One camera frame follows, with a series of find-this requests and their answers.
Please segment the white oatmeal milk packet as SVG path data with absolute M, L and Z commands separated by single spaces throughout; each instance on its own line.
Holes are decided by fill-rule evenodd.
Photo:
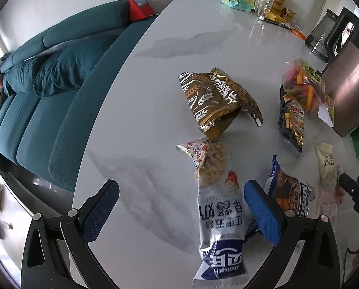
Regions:
M 224 143 L 205 138 L 176 146 L 194 164 L 198 187 L 202 263 L 193 288 L 239 285 L 247 270 L 243 261 L 245 235 L 242 191 Z

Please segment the cream white snack packet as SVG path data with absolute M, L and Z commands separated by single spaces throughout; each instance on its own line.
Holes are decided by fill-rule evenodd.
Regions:
M 335 183 L 335 163 L 333 159 L 333 145 L 321 143 L 315 146 L 319 160 L 319 172 L 321 177 L 321 186 L 329 190 Z

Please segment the clear bag colourful veggie sticks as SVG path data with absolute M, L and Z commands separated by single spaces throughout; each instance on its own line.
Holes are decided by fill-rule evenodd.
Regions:
M 306 112 L 316 114 L 329 127 L 334 126 L 333 100 L 326 93 L 324 80 L 310 64 L 300 58 L 287 64 L 282 86 Z

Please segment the red smart display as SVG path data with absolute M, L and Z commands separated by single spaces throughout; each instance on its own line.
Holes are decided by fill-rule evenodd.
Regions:
M 130 3 L 130 20 L 137 22 L 155 14 L 147 0 L 128 0 Z

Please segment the brown gold wheat snack bag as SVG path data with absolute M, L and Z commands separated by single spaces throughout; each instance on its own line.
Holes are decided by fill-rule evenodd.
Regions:
M 208 140 L 217 140 L 241 112 L 249 114 L 257 127 L 262 125 L 256 101 L 222 69 L 183 72 L 178 80 L 200 131 Z

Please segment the teal sofa pillow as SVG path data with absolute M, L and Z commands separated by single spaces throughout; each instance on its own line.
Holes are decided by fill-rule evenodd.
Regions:
M 52 54 L 38 71 L 33 83 L 34 93 L 43 98 L 81 88 L 116 39 L 114 35 L 93 37 Z

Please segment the blue brown Nutty snack bag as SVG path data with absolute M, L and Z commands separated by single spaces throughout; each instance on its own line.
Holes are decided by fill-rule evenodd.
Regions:
M 281 240 L 287 225 L 277 215 L 293 211 L 295 215 L 304 218 L 308 215 L 309 203 L 315 199 L 313 187 L 285 174 L 276 155 L 272 157 L 271 172 L 265 186 L 259 186 L 254 180 L 248 181 L 244 185 L 243 194 L 253 216 L 244 241 L 249 241 L 260 232 L 274 245 Z

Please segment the teal sofa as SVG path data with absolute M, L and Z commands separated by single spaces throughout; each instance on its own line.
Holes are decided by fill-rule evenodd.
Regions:
M 70 16 L 22 44 L 0 66 L 0 162 L 30 171 L 74 191 L 90 133 L 100 108 L 124 62 L 154 17 L 132 22 L 130 3 L 118 0 Z M 81 88 L 38 97 L 33 83 L 52 54 L 85 39 L 117 39 Z

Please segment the black gold Danisa cookie bag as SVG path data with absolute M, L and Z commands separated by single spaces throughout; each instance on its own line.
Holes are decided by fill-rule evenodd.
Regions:
M 305 128 L 305 110 L 284 87 L 280 87 L 279 131 L 302 154 Z

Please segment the clear glass jar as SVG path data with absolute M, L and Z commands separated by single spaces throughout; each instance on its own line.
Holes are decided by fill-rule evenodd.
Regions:
M 255 14 L 260 17 L 265 17 L 269 13 L 274 0 L 253 0 L 255 3 Z

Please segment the pink white cartoon snack packet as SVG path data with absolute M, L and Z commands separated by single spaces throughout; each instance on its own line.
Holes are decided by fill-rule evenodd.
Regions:
M 345 191 L 339 186 L 339 176 L 344 172 L 339 165 L 335 166 L 331 177 L 324 180 L 319 194 L 317 215 L 326 215 L 331 224 L 337 221 L 337 207 L 344 201 Z

